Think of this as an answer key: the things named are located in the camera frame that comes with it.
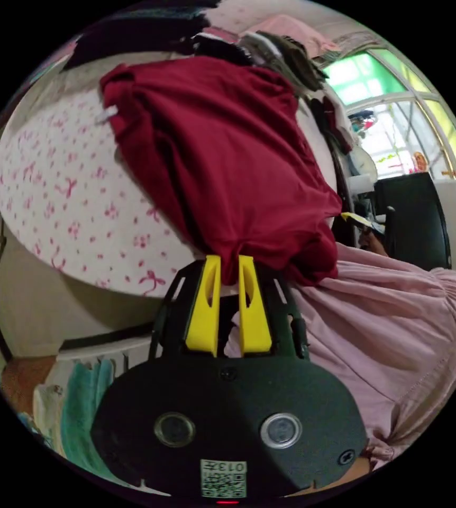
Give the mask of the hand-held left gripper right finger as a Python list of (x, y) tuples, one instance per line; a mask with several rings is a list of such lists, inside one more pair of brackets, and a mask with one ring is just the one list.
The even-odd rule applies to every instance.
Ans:
[(256, 267), (250, 256), (239, 256), (239, 318), (241, 355), (269, 353), (272, 337)]

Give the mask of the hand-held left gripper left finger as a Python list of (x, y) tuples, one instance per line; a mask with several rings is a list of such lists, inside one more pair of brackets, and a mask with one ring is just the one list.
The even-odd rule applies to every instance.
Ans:
[(220, 292), (221, 259), (209, 255), (205, 258), (186, 335), (189, 351), (217, 356)]

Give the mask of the person's left hand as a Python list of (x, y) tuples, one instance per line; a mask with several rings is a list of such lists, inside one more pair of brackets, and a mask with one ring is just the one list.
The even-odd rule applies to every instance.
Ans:
[(353, 462), (351, 467), (345, 472), (345, 474), (337, 481), (332, 482), (324, 487), (318, 487), (316, 481), (313, 481), (307, 489), (303, 489), (296, 493), (288, 495), (288, 497), (309, 495), (315, 492), (326, 491), (332, 488), (340, 487), (343, 484), (353, 482), (359, 478), (365, 477), (372, 472), (371, 465), (371, 450), (366, 447), (361, 455)]

